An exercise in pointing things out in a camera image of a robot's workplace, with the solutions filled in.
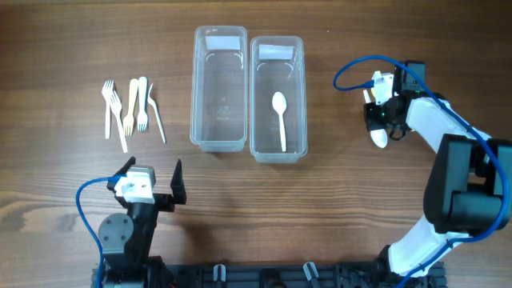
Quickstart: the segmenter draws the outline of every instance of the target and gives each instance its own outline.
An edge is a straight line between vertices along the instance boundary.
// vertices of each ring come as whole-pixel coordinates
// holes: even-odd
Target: wood grain
[[[376,148],[364,128],[360,92],[332,77],[367,54],[427,62],[427,82],[496,138],[512,135],[509,2],[171,2],[0,6],[0,287],[87,287],[98,263],[74,205],[85,181],[128,159],[154,166],[169,192],[183,161],[186,206],[161,214],[152,254],[166,263],[238,264],[370,260],[422,215],[434,153],[412,134]],[[307,156],[262,165],[249,152],[205,154],[190,143],[194,31],[240,25],[249,39],[297,35],[306,52]],[[360,83],[379,62],[341,82]],[[168,144],[156,126],[104,139],[102,84],[155,83]],[[103,185],[82,196],[96,230],[122,212]],[[512,282],[512,229],[462,245],[445,259],[450,287]]]

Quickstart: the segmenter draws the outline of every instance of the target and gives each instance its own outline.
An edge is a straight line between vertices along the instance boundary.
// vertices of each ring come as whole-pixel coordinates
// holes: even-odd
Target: plastic container
[[[205,152],[237,152],[247,140],[247,31],[195,31],[190,140]]]
[[[258,162],[294,163],[307,153],[304,45],[299,37],[261,36],[250,46],[250,152]],[[282,152],[279,115],[272,97],[286,99]]]

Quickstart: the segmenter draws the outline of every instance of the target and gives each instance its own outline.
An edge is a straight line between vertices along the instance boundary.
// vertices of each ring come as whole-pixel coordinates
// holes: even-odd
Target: brown table surface
[[[332,87],[336,71],[368,54],[427,63],[427,82],[467,121],[512,137],[510,2],[172,2],[0,7],[0,287],[87,287],[98,248],[75,206],[85,181],[133,155],[168,193],[183,161],[186,206],[158,218],[151,254],[167,264],[242,265],[371,260],[422,216],[434,152],[416,134],[374,146],[362,92]],[[250,154],[207,154],[190,142],[194,31],[240,25],[249,39],[304,41],[309,151],[294,165]],[[344,75],[358,84],[371,62]],[[168,144],[150,132],[104,139],[103,82],[124,107],[128,83],[155,83]],[[104,185],[84,191],[97,230],[124,212]],[[443,261],[450,287],[512,285],[512,229],[458,247]]]

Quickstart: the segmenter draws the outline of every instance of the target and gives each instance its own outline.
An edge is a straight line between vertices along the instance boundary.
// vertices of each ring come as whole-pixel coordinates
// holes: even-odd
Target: blue tube
[[[98,245],[98,249],[99,249],[98,278],[96,279],[96,287],[97,288],[102,288],[103,248],[102,248],[102,244],[100,243],[100,241],[98,239],[98,236],[96,236],[96,233],[93,231],[92,228],[90,228],[90,225],[89,225],[88,221],[86,220],[86,216],[84,215],[84,213],[82,211],[82,207],[80,206],[80,193],[82,192],[82,190],[84,190],[84,188],[86,188],[90,184],[97,183],[97,182],[108,182],[108,181],[116,182],[121,177],[125,177],[125,175],[115,175],[113,177],[92,179],[92,180],[89,180],[89,181],[83,183],[83,185],[81,185],[77,191],[76,202],[77,202],[78,213],[80,214],[80,217],[82,218],[83,223],[86,225],[86,228],[88,229],[90,235],[96,241],[96,245]]]
[[[489,159],[490,159],[491,163],[493,163],[494,168],[496,169],[496,171],[499,174],[500,179],[502,180],[502,188],[503,188],[503,201],[502,201],[502,205],[501,205],[501,207],[499,209],[498,216],[493,221],[493,223],[490,225],[490,227],[487,228],[487,230],[485,230],[483,233],[481,233],[481,234],[479,234],[477,236],[474,236],[474,237],[453,238],[453,239],[449,240],[440,249],[440,251],[438,251],[436,253],[436,255],[434,255],[431,259],[429,259],[427,262],[422,264],[422,266],[427,267],[430,264],[435,263],[439,259],[439,257],[441,257],[441,255],[443,253],[445,253],[445,251],[448,250],[456,242],[477,242],[477,241],[481,241],[481,240],[489,237],[493,232],[496,231],[496,229],[498,228],[499,224],[502,222],[503,218],[505,217],[506,208],[509,205],[509,199],[510,199],[509,181],[506,178],[506,174],[505,174],[505,171],[504,171],[502,165],[500,164],[500,162],[498,161],[498,159],[494,155],[493,151],[490,149],[489,145],[487,145],[487,142],[480,136],[480,134],[476,130],[474,130],[473,127],[470,124],[468,124],[466,121],[464,121],[464,119],[462,119],[461,117],[456,115],[455,112],[450,110],[448,107],[446,107],[446,105],[443,102],[441,102],[437,97],[435,97],[434,93],[432,93],[432,91],[430,91],[429,87],[424,83],[424,81],[414,71],[412,71],[411,69],[409,69],[408,67],[403,65],[403,63],[400,63],[400,62],[398,62],[398,61],[396,61],[396,60],[394,60],[392,58],[389,58],[389,57],[386,57],[386,56],[382,56],[382,55],[370,55],[370,56],[365,56],[365,57],[361,57],[361,58],[355,59],[352,62],[346,64],[343,68],[340,69],[339,72],[336,73],[336,75],[334,76],[334,80],[333,80],[334,88],[336,88],[336,89],[338,89],[340,91],[348,91],[348,90],[353,90],[353,89],[358,89],[358,88],[371,88],[371,87],[373,87],[374,86],[374,81],[373,80],[372,81],[368,81],[368,82],[363,83],[363,84],[358,85],[358,86],[352,86],[352,87],[348,87],[348,88],[340,87],[337,84],[338,77],[343,72],[345,72],[345,70],[349,69],[354,64],[357,64],[357,63],[360,63],[360,62],[364,62],[364,61],[368,61],[368,60],[383,60],[383,61],[392,63],[395,66],[398,66],[398,67],[402,68],[405,72],[407,72],[412,77],[414,77],[414,79],[424,89],[424,91],[429,95],[429,97],[431,97],[441,107],[442,110],[444,110],[449,116],[454,118],[462,127],[464,127],[464,129],[466,129],[471,135],[473,135],[473,137],[475,137],[477,142],[482,146],[484,151],[489,156]],[[397,284],[394,288],[402,287],[407,282],[407,280],[409,280],[409,278],[412,275],[414,275],[415,273],[419,272],[421,269],[422,268],[420,266],[412,269],[404,277],[404,279],[399,284]]]

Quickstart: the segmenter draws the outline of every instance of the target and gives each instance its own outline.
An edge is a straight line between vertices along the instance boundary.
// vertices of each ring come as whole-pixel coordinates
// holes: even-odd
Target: spoon
[[[370,96],[366,90],[362,91],[362,94],[365,96],[365,102],[370,103]],[[384,148],[387,145],[387,133],[384,129],[372,130],[370,131],[371,139],[374,141],[375,145],[379,148]]]
[[[281,134],[281,150],[286,152],[285,123],[282,120],[282,114],[286,110],[286,99],[281,92],[276,92],[272,97],[272,107],[279,114],[279,133]]]

